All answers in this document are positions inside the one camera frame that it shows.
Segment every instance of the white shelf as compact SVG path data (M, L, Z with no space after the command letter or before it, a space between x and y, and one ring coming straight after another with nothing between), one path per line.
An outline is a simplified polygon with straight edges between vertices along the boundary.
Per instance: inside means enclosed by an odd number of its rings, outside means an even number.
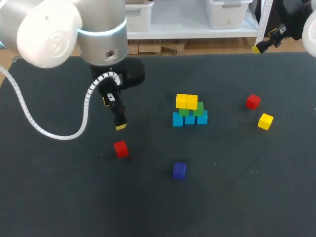
M155 0L149 32L128 32L129 40L256 37L258 23L248 9L241 28L210 28L205 0Z

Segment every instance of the black mat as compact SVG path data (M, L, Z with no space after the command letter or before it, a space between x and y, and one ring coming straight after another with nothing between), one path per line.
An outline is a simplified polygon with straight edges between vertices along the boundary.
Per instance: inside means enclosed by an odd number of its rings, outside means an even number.
M85 133L36 132L8 81L0 89L1 237L314 237L316 59L304 53L145 57L146 81L122 93L128 128L95 93ZM90 85L71 58L52 70L10 69L34 119L79 128ZM198 94L208 126L174 128L176 93ZM250 112L250 93L262 98ZM257 128L262 113L275 117ZM115 156L125 140L131 160ZM175 161L185 181L171 178Z

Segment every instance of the storage bin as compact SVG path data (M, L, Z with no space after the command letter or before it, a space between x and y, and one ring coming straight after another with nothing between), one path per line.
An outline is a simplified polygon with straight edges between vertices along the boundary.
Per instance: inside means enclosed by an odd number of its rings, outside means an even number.
M239 28L253 0L206 0L206 10L211 28Z
M150 31L153 5L154 2L125 5L128 32Z

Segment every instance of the block tower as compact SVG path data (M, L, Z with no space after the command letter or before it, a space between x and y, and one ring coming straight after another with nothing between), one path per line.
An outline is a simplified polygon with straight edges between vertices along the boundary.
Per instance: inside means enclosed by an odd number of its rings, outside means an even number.
M176 108L179 112L174 112L172 115L174 127L182 127L183 124L207 124L207 111L204 110L203 102L198 101L197 95L177 94Z

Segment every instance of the blue cube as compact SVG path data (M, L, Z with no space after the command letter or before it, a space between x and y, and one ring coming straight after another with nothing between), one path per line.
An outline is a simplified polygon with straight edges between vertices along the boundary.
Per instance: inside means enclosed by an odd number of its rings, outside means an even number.
M203 116L199 116L197 118L197 124L199 124L199 125L207 125L207 121L208 121L207 110L204 110Z
M195 124L196 123L196 117L193 116L193 112L190 111L189 116L184 117L184 124Z
M172 178L183 180L185 178L186 171L187 171L187 164L175 162L173 166L173 170L172 170Z
M182 127L183 126L183 117L179 115L178 112L172 114L172 126Z

